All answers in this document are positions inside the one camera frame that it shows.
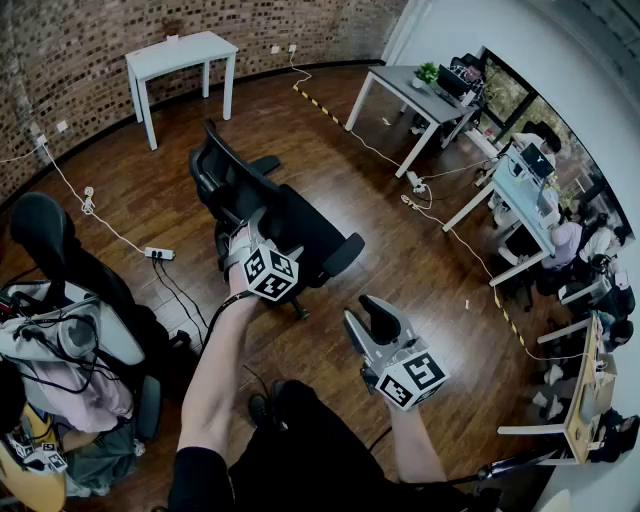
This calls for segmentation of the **person's left shoe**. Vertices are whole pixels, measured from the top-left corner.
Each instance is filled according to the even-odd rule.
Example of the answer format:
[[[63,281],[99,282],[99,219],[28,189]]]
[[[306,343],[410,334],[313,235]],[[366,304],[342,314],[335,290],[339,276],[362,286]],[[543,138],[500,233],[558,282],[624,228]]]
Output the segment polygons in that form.
[[[248,412],[256,428],[267,428],[273,424],[273,413],[270,401],[262,394],[253,394],[249,398]]]

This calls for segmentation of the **person's left forearm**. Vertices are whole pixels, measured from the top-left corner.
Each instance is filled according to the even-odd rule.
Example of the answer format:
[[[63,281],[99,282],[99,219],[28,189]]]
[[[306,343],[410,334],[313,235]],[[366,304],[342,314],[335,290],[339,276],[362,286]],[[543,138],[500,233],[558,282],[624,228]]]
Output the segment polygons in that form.
[[[239,299],[216,320],[182,404],[179,451],[226,455],[246,331],[258,302],[255,295]]]

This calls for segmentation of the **pale desk with white legs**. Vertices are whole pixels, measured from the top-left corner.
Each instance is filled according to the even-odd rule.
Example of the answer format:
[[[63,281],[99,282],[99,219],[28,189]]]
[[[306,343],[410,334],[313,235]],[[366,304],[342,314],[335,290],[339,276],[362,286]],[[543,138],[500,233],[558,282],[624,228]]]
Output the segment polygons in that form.
[[[497,192],[509,208],[514,212],[517,220],[524,226],[539,246],[539,251],[528,257],[511,269],[493,277],[489,285],[495,287],[504,281],[527,270],[545,257],[555,254],[551,231],[542,226],[542,217],[538,211],[538,199],[541,188],[534,187],[531,178],[525,172],[526,163],[516,149],[508,149],[497,163],[490,183],[480,190],[461,210],[459,210],[442,228],[450,231],[458,222],[478,206],[486,197]]]

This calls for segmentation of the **grey desk with white legs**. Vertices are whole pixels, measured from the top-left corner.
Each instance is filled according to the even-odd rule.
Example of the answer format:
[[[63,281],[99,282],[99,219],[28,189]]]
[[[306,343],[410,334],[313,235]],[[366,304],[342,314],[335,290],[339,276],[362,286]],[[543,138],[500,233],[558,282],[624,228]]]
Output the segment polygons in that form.
[[[412,66],[370,66],[345,124],[345,130],[351,132],[371,86],[374,83],[381,85],[388,92],[400,99],[404,106],[411,107],[416,113],[428,121],[429,125],[427,130],[421,135],[411,152],[395,172],[395,177],[398,179],[406,175],[410,165],[435,134],[438,127],[446,122],[458,120],[454,130],[441,144],[442,148],[446,148],[452,138],[477,110],[476,107],[472,107],[471,105],[464,106],[458,100],[446,100],[443,94],[440,93],[441,88],[437,84],[424,86],[421,89],[413,87],[411,81],[414,78],[414,68]]]

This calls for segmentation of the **white table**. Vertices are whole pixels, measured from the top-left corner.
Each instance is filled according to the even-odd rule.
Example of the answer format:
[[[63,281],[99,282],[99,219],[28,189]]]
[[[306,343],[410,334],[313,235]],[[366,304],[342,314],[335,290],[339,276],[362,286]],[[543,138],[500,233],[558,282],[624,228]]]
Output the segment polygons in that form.
[[[233,83],[238,48],[210,32],[180,36],[177,43],[157,43],[125,55],[132,104],[138,123],[143,123],[150,149],[157,149],[147,82],[191,66],[202,66],[202,96],[209,97],[210,65],[226,62],[224,74],[223,119],[232,117]]]

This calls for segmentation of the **person's right forearm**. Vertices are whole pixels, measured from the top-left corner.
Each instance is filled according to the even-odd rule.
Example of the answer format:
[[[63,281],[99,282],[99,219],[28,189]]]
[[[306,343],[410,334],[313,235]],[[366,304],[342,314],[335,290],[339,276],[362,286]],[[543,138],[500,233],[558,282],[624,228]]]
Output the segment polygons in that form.
[[[417,407],[403,411],[385,400],[391,421],[394,459],[403,483],[433,483],[447,480],[442,462],[429,438]]]

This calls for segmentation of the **pink cloth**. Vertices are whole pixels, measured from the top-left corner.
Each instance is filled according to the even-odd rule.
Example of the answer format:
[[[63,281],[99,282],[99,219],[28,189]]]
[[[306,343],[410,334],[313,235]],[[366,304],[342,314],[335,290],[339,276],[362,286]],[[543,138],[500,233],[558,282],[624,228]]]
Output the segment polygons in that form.
[[[64,417],[76,430],[96,433],[115,428],[129,420],[134,398],[129,389],[109,370],[92,374],[66,362],[32,362],[33,376],[44,383],[26,379],[43,393],[52,412]]]

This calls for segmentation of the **wooden desk with white legs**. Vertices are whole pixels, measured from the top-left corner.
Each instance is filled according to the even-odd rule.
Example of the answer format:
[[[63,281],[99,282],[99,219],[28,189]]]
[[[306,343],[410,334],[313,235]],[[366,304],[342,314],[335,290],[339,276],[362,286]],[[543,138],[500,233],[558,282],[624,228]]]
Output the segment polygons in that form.
[[[562,421],[503,425],[497,429],[500,435],[544,436],[555,442],[558,447],[540,461],[542,465],[582,465],[588,462],[589,453],[601,446],[596,440],[597,426],[601,414],[611,405],[617,369],[613,357],[604,352],[600,319],[592,314],[588,319],[540,336],[537,343],[542,345],[576,332],[584,333],[584,347],[573,356],[580,367],[569,405],[561,412]]]

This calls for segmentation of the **yellow cloth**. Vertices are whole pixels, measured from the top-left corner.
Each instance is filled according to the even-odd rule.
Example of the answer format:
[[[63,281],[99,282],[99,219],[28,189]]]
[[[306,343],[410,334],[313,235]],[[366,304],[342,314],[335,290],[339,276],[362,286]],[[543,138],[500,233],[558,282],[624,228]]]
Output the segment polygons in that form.
[[[34,438],[35,455],[42,453],[38,451],[42,444],[60,448],[49,416],[39,414],[26,404],[22,419],[27,436]],[[56,470],[44,473],[29,470],[6,438],[0,435],[0,483],[26,508],[33,512],[62,512],[66,502],[65,476],[65,472]]]

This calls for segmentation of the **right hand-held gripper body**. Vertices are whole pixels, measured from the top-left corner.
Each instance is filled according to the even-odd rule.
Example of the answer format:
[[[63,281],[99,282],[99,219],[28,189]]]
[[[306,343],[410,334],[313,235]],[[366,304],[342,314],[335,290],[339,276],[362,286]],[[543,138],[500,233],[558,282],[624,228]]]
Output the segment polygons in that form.
[[[435,394],[450,373],[422,338],[376,349],[366,355],[361,376],[370,393],[408,411]]]

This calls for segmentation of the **green potted plant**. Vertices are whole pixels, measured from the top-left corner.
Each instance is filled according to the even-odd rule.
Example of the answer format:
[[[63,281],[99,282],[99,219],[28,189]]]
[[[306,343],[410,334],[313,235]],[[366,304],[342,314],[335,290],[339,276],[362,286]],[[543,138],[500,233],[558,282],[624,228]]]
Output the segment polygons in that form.
[[[435,83],[438,79],[439,68],[433,62],[421,64],[414,71],[414,78],[411,85],[415,89],[421,89]]]

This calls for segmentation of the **large window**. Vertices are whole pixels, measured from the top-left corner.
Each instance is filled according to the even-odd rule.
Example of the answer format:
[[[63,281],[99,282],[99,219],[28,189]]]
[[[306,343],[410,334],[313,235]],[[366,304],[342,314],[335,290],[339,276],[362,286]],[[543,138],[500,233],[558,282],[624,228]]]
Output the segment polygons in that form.
[[[577,213],[605,213],[609,227],[622,226],[633,234],[620,202],[600,167],[581,140],[539,92],[494,52],[485,49],[484,106],[477,129],[497,149],[505,147],[516,133],[540,127],[553,131],[561,142],[556,154],[554,187],[563,207]]]

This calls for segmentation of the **black mesh office chair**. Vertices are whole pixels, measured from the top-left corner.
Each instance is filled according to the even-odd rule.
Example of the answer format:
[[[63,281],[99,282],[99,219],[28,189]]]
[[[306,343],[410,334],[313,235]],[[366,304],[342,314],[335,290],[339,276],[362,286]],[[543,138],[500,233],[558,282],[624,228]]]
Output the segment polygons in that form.
[[[204,143],[190,152],[189,171],[201,202],[209,209],[215,225],[218,265],[228,255],[231,236],[256,210],[267,207],[261,228],[276,247],[289,251],[301,244],[304,252],[296,259],[298,282],[279,304],[291,303],[298,316],[308,311],[297,297],[308,287],[320,288],[359,256],[365,246],[361,235],[348,237],[306,199],[288,185],[277,185],[267,174],[280,166],[275,156],[252,163],[244,161],[217,133],[214,122],[204,122]]]

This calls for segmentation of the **yellow black floor tape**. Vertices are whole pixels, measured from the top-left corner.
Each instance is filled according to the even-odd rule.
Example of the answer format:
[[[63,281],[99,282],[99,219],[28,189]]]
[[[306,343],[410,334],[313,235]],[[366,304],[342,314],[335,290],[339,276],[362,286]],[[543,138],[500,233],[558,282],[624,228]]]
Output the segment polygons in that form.
[[[298,85],[293,85],[292,89],[297,92],[298,94],[300,94],[304,99],[306,99],[307,101],[309,101],[314,107],[316,107],[317,109],[319,109],[324,115],[326,115],[328,118],[331,119],[332,122],[334,122],[336,125],[338,125],[339,127],[341,127],[343,130],[347,130],[344,123],[342,123],[333,113],[331,113],[325,106],[323,106],[321,103],[319,103],[316,99],[314,99],[313,97],[311,97],[307,92],[305,92],[304,90],[302,90]]]
[[[520,330],[518,329],[518,327],[516,326],[516,324],[514,323],[514,321],[512,320],[512,318],[510,317],[509,313],[507,312],[507,310],[504,308],[498,293],[496,291],[496,288],[493,287],[493,295],[494,295],[494,302],[496,307],[500,310],[501,314],[503,315],[503,318],[505,319],[505,321],[507,322],[507,324],[509,325],[511,331],[513,332],[514,336],[517,338],[517,340],[519,341],[519,343],[521,344],[522,347],[525,347],[525,340],[524,337],[522,336]]]

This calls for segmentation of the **grey jacket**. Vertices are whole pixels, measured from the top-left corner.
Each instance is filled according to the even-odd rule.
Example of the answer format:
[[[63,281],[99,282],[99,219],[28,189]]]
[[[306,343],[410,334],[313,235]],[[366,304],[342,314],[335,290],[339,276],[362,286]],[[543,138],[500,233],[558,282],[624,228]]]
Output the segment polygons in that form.
[[[0,355],[24,361],[90,362],[104,353],[126,365],[144,353],[110,305],[71,282],[15,283],[6,290],[17,309],[0,320]]]

